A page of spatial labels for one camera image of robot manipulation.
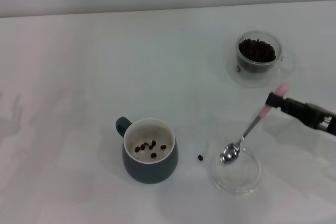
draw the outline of dark green mug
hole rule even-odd
[[[165,122],[145,118],[131,123],[121,117],[115,124],[123,137],[122,160],[131,177],[155,184],[173,173],[179,153],[175,135]]]

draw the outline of metal spoon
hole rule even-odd
[[[279,96],[284,96],[289,89],[289,86],[287,84],[281,84],[274,92],[274,94],[277,94]],[[271,106],[265,105],[259,115],[253,120],[253,122],[250,124],[250,126],[247,128],[247,130],[243,133],[241,138],[236,143],[229,143],[225,149],[220,153],[219,159],[220,161],[225,164],[229,165],[236,161],[240,154],[240,144],[242,141],[246,138],[248,133],[257,125],[257,123],[264,118],[267,113],[270,111]]]

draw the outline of white table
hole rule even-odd
[[[314,2],[0,19],[0,223],[334,224],[336,138],[280,111],[246,140],[265,168],[256,192],[218,190],[206,165],[276,86],[228,76],[246,31],[274,34],[296,58],[289,97],[336,111],[335,13]],[[123,115],[172,127],[169,179],[127,174]]]

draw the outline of pink spoon grip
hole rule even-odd
[[[283,83],[278,86],[278,88],[274,91],[274,94],[280,97],[283,97],[287,93],[288,90],[289,90],[289,85],[286,83]],[[271,108],[272,108],[271,106],[265,105],[263,109],[261,110],[261,112],[259,113],[260,119],[264,118],[267,115],[267,113],[271,110]]]

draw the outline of glass bowl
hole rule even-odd
[[[264,41],[267,44],[270,44],[275,51],[276,58],[273,61],[270,62],[255,62],[250,59],[247,59],[239,50],[239,44],[243,42],[245,39],[251,39],[251,40],[257,40]],[[279,40],[264,31],[249,31],[242,36],[240,36],[237,39],[236,43],[236,53],[237,53],[237,71],[240,69],[243,69],[247,72],[259,74],[259,73],[265,73],[270,71],[274,68],[275,65],[277,65],[277,62],[281,61],[282,55],[281,55],[281,44]]]

